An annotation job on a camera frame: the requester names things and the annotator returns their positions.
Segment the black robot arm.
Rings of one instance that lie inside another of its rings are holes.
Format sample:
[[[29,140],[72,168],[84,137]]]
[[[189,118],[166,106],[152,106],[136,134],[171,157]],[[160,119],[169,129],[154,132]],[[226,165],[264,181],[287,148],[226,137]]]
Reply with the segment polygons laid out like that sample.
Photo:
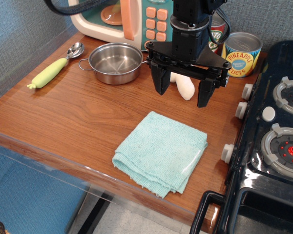
[[[177,73],[200,80],[198,107],[206,107],[216,88],[228,83],[229,61],[209,48],[212,40],[212,15],[217,13],[228,23],[220,9],[223,0],[175,0],[170,25],[171,42],[149,42],[147,63],[155,90],[163,95],[170,84],[170,74]]]

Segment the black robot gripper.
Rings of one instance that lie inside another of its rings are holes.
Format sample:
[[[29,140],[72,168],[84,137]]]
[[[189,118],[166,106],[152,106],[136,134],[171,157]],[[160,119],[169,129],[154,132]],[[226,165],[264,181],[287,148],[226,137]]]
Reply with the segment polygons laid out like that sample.
[[[198,22],[171,16],[172,40],[146,44],[147,62],[157,93],[166,92],[171,72],[189,76],[200,80],[197,106],[203,108],[216,87],[227,85],[231,63],[209,48],[211,22],[211,15],[203,15]]]

